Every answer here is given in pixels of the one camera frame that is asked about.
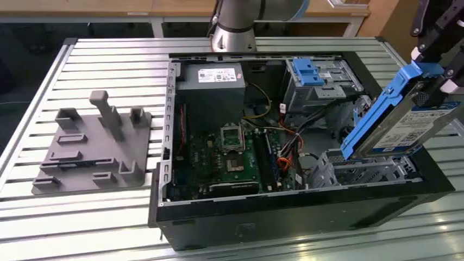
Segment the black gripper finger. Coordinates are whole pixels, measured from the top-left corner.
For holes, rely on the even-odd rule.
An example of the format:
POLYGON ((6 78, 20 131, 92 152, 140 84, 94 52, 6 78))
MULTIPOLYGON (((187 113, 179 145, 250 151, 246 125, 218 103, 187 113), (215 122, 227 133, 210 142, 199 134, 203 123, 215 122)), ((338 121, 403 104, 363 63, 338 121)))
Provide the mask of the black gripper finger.
POLYGON ((411 59, 418 63, 438 63, 442 55, 450 50, 450 41, 446 38, 435 40, 420 38, 418 46, 411 52, 411 59))
POLYGON ((459 52, 447 65, 444 72, 431 80, 424 81, 424 87, 415 96, 415 105, 438 107, 450 95, 463 94, 463 44, 459 52))

